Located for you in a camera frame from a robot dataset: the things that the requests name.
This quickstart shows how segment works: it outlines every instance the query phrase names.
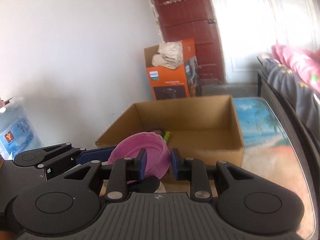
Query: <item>blue label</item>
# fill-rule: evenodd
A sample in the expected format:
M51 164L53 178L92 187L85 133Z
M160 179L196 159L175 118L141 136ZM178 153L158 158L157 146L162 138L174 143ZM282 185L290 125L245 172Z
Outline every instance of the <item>blue label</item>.
M149 71L149 75L151 77L151 80L159 80L158 71Z
M26 117L21 117L0 134L0 141L9 155L14 158L23 152L34 138L33 129Z

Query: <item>pink bowl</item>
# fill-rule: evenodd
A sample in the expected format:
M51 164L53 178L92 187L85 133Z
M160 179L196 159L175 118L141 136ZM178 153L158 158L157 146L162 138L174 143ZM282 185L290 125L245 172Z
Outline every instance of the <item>pink bowl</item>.
M113 164L117 159L125 157L135 158L142 148L147 150L144 178L156 176L161 179L170 166L171 157L161 135L154 132L141 132L124 139L112 151L108 164Z

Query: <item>pink blanket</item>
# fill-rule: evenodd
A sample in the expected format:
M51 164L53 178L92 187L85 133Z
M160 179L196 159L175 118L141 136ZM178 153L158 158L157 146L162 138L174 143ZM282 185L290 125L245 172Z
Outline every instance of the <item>pink blanket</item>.
M291 68L307 85L320 93L320 50L312 52L281 44L271 48L274 59Z

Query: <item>water bottle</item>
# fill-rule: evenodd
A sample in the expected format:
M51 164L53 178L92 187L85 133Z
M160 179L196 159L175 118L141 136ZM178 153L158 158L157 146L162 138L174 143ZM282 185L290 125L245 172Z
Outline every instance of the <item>water bottle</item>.
M0 108L0 154L13 160L23 151L41 148L42 143L23 110L23 98L13 98Z

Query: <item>beach picture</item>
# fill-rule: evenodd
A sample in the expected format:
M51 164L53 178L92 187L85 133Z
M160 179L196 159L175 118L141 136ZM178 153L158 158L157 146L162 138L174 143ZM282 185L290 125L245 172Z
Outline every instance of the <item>beach picture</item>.
M299 160L277 117L263 98L235 98L244 137L242 168L295 192L305 212L297 231L308 239L315 230L314 210Z

